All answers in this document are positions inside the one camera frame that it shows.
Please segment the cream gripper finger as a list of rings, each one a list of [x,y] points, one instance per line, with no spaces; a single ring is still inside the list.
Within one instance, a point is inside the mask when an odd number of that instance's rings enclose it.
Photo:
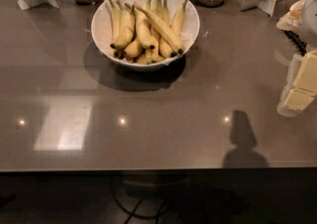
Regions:
[[[307,91],[284,87],[276,110],[282,116],[295,117],[302,113],[313,100],[314,96]]]

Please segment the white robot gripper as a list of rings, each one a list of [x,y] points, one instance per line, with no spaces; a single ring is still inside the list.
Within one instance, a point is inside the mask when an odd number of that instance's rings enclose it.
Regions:
[[[306,44],[305,56],[294,55],[288,69],[287,83],[297,89],[317,94],[317,0],[299,0],[276,23],[282,31],[296,34]]]

